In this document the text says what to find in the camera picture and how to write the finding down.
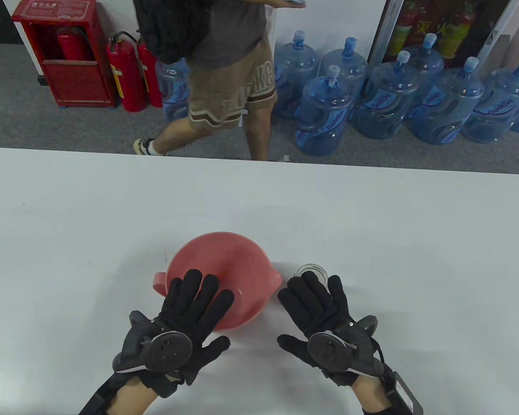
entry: gray t-shirt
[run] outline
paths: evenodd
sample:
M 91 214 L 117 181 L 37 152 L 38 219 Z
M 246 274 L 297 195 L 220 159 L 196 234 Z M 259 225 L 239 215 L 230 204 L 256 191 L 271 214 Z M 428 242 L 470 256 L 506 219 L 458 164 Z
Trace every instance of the gray t-shirt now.
M 228 67 L 253 50 L 265 27 L 263 4 L 217 0 L 211 8 L 210 31 L 189 61 L 199 67 Z

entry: small glass jar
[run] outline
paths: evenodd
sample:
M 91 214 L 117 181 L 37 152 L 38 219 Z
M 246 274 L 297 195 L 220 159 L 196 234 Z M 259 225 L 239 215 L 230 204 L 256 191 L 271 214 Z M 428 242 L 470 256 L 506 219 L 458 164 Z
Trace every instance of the small glass jar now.
M 295 273 L 295 277 L 301 277 L 303 273 L 306 271 L 311 271 L 313 274 L 317 275 L 317 278 L 319 279 L 319 282 L 325 287 L 327 286 L 327 279 L 329 278 L 329 275 L 327 275 L 327 271 L 323 269 L 320 265 L 317 264 L 305 264 L 302 265 Z

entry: fire extinguisher hose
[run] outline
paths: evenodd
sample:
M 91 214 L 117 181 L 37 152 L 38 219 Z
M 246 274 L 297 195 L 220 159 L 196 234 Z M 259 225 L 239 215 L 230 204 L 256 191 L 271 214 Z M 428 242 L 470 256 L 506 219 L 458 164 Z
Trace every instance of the fire extinguisher hose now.
M 109 47 L 109 51 L 111 53 L 114 52 L 114 48 L 115 48 L 115 45 L 117 44 L 117 41 L 119 40 L 119 38 L 121 37 L 121 35 L 125 35 L 127 36 L 129 39 L 131 39 L 133 42 L 135 42 L 135 44 L 137 44 L 137 39 L 135 39 L 135 37 L 133 35 L 131 35 L 130 33 L 127 33 L 125 31 L 121 31 L 121 32 L 117 32 L 115 35 L 111 36 L 109 38 L 109 41 L 111 43 L 110 47 Z

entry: red fire extinguisher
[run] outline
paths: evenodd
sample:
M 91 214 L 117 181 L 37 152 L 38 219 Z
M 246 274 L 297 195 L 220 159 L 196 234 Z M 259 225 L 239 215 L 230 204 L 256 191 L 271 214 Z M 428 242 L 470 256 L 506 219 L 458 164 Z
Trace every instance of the red fire extinguisher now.
M 68 61 L 93 61 L 94 54 L 85 32 L 75 26 L 66 26 L 56 32 L 58 43 Z
M 121 35 L 135 43 L 119 39 Z M 119 32 L 109 39 L 106 50 L 121 103 L 127 112 L 140 112 L 148 104 L 135 52 L 136 43 L 137 40 L 129 33 Z
M 159 84 L 157 83 L 157 74 L 155 70 L 157 59 L 152 52 L 150 52 L 150 49 L 146 47 L 146 44 L 142 39 L 138 41 L 138 55 L 141 58 L 142 69 L 144 70 L 144 80 L 150 97 L 150 103 L 156 108 L 163 108 L 161 92 L 159 90 Z

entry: glass door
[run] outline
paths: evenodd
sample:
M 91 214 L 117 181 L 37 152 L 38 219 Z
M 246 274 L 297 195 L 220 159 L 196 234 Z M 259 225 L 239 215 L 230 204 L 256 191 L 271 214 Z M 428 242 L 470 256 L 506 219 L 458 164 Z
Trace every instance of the glass door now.
M 483 62 L 519 0 L 389 0 L 370 64 L 394 61 L 405 47 L 438 36 L 435 48 L 446 67 L 461 67 L 469 56 Z

